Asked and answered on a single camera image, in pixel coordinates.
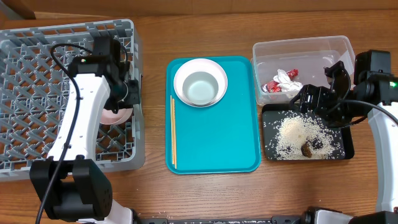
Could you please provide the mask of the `pink bowl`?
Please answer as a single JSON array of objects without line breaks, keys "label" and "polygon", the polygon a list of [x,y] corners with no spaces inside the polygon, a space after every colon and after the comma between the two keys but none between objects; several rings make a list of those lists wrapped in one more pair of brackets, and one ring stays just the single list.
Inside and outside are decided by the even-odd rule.
[{"label": "pink bowl", "polygon": [[133,109],[120,109],[117,113],[111,110],[102,110],[100,123],[104,125],[118,125],[126,122],[132,116]]}]

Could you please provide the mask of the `white tissue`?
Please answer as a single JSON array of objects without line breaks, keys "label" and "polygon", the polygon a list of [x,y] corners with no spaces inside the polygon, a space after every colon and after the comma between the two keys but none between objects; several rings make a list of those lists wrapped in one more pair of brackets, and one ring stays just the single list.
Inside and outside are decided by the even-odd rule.
[{"label": "white tissue", "polygon": [[299,74],[297,69],[285,70],[278,69],[277,75],[273,77],[273,80],[277,83],[276,88],[278,92],[287,91],[299,91],[302,89],[303,85],[300,82],[294,81],[294,78]]}]

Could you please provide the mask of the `brown food scrap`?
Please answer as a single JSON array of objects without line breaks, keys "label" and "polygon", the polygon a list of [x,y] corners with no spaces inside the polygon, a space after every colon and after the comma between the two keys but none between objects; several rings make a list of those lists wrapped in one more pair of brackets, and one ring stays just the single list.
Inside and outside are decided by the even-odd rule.
[{"label": "brown food scrap", "polygon": [[309,143],[304,143],[301,147],[301,151],[302,151],[302,155],[307,157],[307,158],[311,158],[312,157],[312,152],[310,150],[310,146]]}]

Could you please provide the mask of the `red snack wrapper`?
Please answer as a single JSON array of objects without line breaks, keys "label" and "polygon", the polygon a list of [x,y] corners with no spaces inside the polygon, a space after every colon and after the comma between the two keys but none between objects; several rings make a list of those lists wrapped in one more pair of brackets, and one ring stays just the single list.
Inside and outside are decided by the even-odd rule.
[{"label": "red snack wrapper", "polygon": [[266,84],[263,84],[262,86],[261,86],[261,90],[264,92],[264,93],[275,93],[275,92],[278,92],[277,91],[277,88],[276,88],[276,82],[273,80],[273,78],[272,78],[272,80],[271,81],[269,81],[269,82],[267,82]]}]

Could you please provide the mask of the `grey bowl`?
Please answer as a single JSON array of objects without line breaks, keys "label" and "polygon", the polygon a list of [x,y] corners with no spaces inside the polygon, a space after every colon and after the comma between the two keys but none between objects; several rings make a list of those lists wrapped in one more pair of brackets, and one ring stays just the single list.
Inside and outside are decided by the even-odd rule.
[{"label": "grey bowl", "polygon": [[190,74],[183,82],[183,96],[189,105],[207,106],[213,102],[218,93],[216,78],[207,72]]}]

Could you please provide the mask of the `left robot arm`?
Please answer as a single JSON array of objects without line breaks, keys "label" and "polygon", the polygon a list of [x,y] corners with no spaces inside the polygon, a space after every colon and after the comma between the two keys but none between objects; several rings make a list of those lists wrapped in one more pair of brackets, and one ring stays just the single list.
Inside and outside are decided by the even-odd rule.
[{"label": "left robot arm", "polygon": [[113,199],[111,182],[96,165],[96,139],[103,110],[116,114],[141,102],[138,80],[127,78],[127,50],[112,37],[96,37],[87,56],[62,70],[69,78],[66,111],[43,161],[34,161],[30,181],[41,201],[36,216],[82,223],[139,223],[137,213]]}]

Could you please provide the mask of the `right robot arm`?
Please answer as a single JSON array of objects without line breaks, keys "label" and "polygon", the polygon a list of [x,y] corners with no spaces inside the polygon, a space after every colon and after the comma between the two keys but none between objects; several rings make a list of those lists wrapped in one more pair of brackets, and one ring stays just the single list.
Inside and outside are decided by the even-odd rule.
[{"label": "right robot arm", "polygon": [[289,106],[311,111],[329,127],[348,128],[366,119],[376,147],[378,193],[376,211],[361,216],[310,207],[301,223],[397,223],[397,77],[387,51],[357,54],[354,72],[342,61],[324,69],[329,87],[304,85]]}]

